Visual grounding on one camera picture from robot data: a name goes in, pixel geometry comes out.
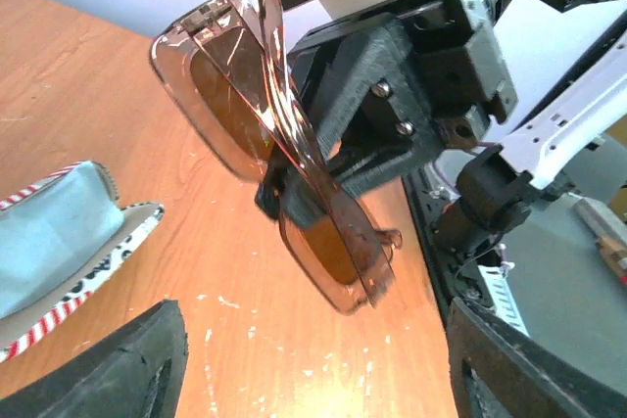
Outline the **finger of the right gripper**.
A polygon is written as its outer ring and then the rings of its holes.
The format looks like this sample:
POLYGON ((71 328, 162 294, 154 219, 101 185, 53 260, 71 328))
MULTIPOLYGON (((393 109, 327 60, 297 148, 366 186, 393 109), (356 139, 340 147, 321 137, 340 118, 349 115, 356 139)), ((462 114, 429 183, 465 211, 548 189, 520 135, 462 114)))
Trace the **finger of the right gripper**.
MULTIPOLYGON (((357 199, 440 155, 439 143, 343 143, 327 167, 342 189, 357 199)), ((266 216, 276 220, 284 210, 298 226, 308 227, 325 214, 314 190, 280 150, 260 143, 254 146, 254 156, 268 164, 255 197, 266 216)))

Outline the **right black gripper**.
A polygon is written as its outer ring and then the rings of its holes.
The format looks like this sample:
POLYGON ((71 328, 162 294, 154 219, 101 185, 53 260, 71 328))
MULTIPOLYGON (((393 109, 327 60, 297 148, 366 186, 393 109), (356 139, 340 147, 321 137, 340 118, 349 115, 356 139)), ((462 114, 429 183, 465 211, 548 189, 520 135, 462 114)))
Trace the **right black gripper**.
POLYGON ((388 0, 319 26, 288 62, 320 148, 408 163, 414 143, 469 149, 517 97, 494 33, 510 0, 388 0))

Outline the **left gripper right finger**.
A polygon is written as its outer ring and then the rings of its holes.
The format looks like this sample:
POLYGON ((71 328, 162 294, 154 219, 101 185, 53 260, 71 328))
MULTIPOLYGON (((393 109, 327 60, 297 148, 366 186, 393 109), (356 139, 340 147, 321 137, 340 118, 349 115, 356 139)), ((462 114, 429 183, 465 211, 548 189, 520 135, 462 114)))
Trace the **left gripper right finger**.
POLYGON ((459 417, 624 417, 626 396, 562 361, 491 310, 452 300, 446 327, 459 417))

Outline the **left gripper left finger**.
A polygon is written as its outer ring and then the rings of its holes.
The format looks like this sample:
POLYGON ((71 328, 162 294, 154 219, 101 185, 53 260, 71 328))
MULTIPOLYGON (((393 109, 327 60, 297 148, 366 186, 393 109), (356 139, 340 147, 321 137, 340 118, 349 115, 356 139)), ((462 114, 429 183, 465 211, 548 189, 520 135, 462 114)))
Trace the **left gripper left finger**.
POLYGON ((176 301, 161 301, 1 400, 3 417, 173 417, 188 360, 176 301))

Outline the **brown sunglasses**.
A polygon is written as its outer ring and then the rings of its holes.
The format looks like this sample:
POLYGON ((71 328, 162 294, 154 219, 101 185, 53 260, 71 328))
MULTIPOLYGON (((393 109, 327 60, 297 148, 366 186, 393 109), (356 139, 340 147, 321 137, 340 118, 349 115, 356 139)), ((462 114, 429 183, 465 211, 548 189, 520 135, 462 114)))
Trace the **brown sunglasses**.
POLYGON ((149 60, 173 102, 219 161, 238 178, 262 182, 268 164, 254 146, 270 143, 319 198, 325 214, 300 227, 284 210, 283 244, 335 310, 375 305, 394 281, 403 243, 376 227, 331 176, 296 96, 285 52, 280 0, 207 0, 171 23, 149 60))

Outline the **flag pattern sunglasses case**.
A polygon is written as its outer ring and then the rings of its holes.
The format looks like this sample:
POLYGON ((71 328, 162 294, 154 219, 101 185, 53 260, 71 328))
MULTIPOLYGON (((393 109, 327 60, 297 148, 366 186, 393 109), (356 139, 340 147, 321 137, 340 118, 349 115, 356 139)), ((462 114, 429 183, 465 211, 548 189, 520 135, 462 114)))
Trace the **flag pattern sunglasses case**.
POLYGON ((165 210, 119 205, 109 170, 78 161, 1 202, 1 359, 82 306, 146 241, 165 210))

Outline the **light blue cleaning cloth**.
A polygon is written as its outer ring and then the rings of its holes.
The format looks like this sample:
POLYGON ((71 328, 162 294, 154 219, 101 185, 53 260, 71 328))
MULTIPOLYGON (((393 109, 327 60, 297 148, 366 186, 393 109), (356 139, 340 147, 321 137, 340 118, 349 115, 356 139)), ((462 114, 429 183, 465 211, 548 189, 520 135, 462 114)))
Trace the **light blue cleaning cloth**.
POLYGON ((1 201, 1 316, 65 282, 122 226, 118 193, 102 165, 68 165, 1 201))

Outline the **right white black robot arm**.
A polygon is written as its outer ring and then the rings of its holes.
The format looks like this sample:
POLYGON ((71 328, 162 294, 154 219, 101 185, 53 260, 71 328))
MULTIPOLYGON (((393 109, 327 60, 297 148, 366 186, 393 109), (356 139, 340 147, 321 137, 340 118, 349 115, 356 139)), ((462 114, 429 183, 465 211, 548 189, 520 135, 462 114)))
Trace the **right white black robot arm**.
POLYGON ((346 0, 287 63, 334 186, 272 150, 255 202, 293 249, 370 224, 362 194, 477 150, 435 241, 470 253, 566 188, 562 169, 626 111, 626 0, 346 0))

